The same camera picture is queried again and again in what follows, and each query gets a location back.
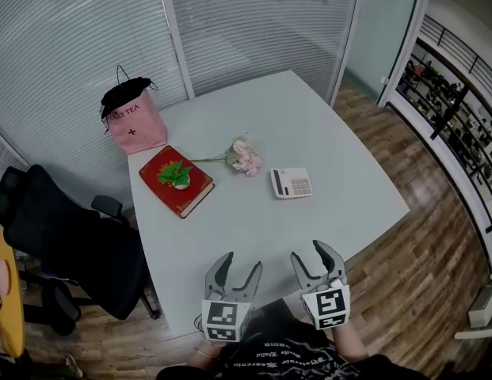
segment white calculator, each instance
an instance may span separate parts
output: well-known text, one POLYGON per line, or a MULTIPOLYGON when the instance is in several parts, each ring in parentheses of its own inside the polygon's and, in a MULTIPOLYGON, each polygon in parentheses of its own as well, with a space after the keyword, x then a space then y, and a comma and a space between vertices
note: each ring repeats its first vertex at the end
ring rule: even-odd
POLYGON ((271 169, 270 177, 274 192, 280 199, 312 196, 311 181, 304 168, 271 169))

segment person's arm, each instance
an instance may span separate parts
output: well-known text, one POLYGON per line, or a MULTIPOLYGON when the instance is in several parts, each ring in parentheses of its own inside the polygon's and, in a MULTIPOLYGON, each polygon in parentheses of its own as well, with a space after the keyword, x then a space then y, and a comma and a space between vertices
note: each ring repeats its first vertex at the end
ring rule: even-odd
POLYGON ((224 345, 224 342, 209 342, 208 340, 202 340, 195 348, 195 352, 189 357, 186 366, 210 371, 217 362, 224 345))
POLYGON ((350 363, 367 359, 369 354, 357 331, 349 321, 347 324, 332 328, 335 347, 338 354, 350 363))

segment book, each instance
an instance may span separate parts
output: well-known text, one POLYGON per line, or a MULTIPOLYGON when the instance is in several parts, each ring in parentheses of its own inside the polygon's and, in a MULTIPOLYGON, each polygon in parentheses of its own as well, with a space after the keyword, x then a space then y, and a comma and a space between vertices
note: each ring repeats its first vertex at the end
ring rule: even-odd
POLYGON ((185 218, 215 187, 212 178, 203 170, 184 158, 170 145, 165 146, 140 171, 140 177, 150 190, 166 206, 181 218, 185 218), (161 183, 158 175, 167 166, 182 162, 181 167, 189 170, 189 186, 184 190, 176 189, 172 183, 161 183))

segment black cable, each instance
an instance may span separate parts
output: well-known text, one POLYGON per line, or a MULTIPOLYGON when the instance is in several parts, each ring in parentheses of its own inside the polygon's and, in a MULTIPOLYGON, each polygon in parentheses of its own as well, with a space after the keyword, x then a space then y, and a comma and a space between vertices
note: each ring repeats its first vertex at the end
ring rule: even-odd
POLYGON ((198 318, 201 317, 201 314, 195 318, 195 321, 193 321, 193 325, 195 326, 196 329, 198 329, 201 333, 203 332, 203 330, 201 329, 201 327, 196 323, 196 321, 198 321, 198 318))

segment white marker cube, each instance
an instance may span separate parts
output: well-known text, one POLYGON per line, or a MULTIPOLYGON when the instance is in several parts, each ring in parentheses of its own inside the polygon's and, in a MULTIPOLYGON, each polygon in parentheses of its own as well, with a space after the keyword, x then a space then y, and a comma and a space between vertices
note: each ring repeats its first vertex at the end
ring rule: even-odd
POLYGON ((251 319, 250 302, 202 300, 201 324, 205 338, 239 342, 251 319))
POLYGON ((302 301, 316 329, 332 328, 349 320, 349 286, 303 294, 302 301))

